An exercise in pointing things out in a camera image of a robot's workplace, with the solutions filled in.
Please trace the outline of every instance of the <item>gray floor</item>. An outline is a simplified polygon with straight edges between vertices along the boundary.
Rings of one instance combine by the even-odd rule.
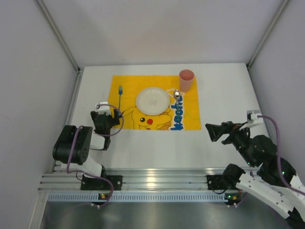
[[[287,229],[285,220],[248,195],[238,208],[222,203],[112,203],[98,210],[48,203],[41,229]]]

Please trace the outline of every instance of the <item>red cheek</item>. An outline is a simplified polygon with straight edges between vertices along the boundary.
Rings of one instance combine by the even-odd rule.
[[[152,120],[152,119],[148,119],[148,120],[147,120],[147,123],[148,123],[149,125],[151,125],[151,124],[153,124],[153,120]]]

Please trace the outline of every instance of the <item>perforated metal strip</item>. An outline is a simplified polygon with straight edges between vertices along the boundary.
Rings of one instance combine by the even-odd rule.
[[[104,202],[99,193],[50,193],[51,202]],[[114,193],[111,202],[227,202],[214,193]]]

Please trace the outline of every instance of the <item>yellow placemat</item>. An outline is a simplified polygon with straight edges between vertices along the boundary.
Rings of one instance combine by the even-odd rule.
[[[191,89],[182,93],[179,100],[181,117],[176,115],[177,107],[173,97],[175,89],[179,89],[179,76],[170,75],[114,75],[108,102],[116,107],[119,106],[119,86],[123,88],[121,95],[121,108],[124,116],[124,129],[137,130],[201,130],[200,114],[198,105],[196,78]],[[169,108],[160,115],[145,115],[136,107],[136,97],[140,91],[148,87],[160,87],[170,96]],[[143,122],[143,119],[152,119],[152,124]]]

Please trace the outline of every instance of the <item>gray wall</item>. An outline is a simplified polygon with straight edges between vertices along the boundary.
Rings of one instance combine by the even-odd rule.
[[[33,0],[0,1],[0,224],[26,228],[75,71]]]
[[[305,181],[305,1],[293,0],[252,67],[266,115],[276,119],[282,152]]]
[[[247,62],[282,0],[45,0],[81,66]]]

